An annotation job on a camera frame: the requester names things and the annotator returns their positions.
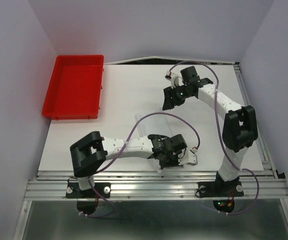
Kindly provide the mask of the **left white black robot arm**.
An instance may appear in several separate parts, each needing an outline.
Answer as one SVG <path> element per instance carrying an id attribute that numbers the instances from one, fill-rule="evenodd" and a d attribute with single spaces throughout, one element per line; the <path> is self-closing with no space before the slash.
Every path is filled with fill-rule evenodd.
<path id="1" fill-rule="evenodd" d="M 158 160 L 160 167 L 177 167 L 187 144 L 181 134 L 168 137 L 150 134 L 130 140 L 107 138 L 93 131 L 70 146 L 74 177 L 78 180 L 77 197 L 94 198 L 95 189 L 104 192 L 104 185 L 94 183 L 94 174 L 105 161 L 120 158 Z"/>

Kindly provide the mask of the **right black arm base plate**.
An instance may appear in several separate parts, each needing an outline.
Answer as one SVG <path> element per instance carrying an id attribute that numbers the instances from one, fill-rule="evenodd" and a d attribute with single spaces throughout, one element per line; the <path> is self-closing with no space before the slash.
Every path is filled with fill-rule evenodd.
<path id="1" fill-rule="evenodd" d="M 198 188 L 195 191 L 198 198 L 226 198 L 243 197 L 244 192 L 241 182 L 202 181 L 198 182 Z"/>

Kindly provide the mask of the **white fabric skirt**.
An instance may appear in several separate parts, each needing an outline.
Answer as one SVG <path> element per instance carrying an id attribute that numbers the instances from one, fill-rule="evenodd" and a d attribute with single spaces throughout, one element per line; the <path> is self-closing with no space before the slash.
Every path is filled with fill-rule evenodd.
<path id="1" fill-rule="evenodd" d="M 168 124 L 168 121 L 166 119 L 166 115 L 163 114 L 157 114 L 153 115 L 150 117 L 147 117 L 146 119 L 140 121 L 140 123 L 137 126 L 139 136 L 143 137 L 146 135 L 164 135 L 167 137 L 172 137 L 173 132 Z M 174 170 L 179 170 L 182 169 L 183 166 L 167 166 L 161 169 L 161 166 L 159 164 L 159 161 L 156 159 L 150 159 L 149 162 L 151 165 L 154 167 L 154 169 L 158 172 L 161 173 L 165 171 L 166 169 L 174 169 Z"/>

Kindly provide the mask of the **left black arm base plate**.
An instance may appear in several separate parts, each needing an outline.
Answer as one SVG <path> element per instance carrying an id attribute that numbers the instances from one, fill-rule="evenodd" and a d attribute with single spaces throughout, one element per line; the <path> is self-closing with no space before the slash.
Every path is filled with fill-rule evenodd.
<path id="1" fill-rule="evenodd" d="M 94 186 L 95 190 L 104 198 L 110 198 L 111 184 L 109 182 L 97 182 Z M 66 189 L 67 199 L 94 199 L 98 195 L 92 190 L 80 190 L 77 182 L 70 182 Z"/>

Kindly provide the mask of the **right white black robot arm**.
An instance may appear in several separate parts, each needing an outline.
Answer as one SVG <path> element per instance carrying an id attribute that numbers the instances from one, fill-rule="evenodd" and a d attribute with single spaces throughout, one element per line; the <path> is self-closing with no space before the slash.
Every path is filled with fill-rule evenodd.
<path id="1" fill-rule="evenodd" d="M 198 198 L 215 198 L 244 195 L 239 173 L 247 150 L 258 138 L 255 109 L 242 106 L 231 100 L 218 89 L 219 82 L 200 78 L 194 66 L 181 70 L 181 75 L 167 71 L 165 78 L 171 82 L 164 89 L 163 110 L 171 110 L 195 97 L 215 111 L 215 120 L 223 119 L 217 127 L 219 141 L 224 153 L 222 164 L 214 181 L 198 183 Z"/>

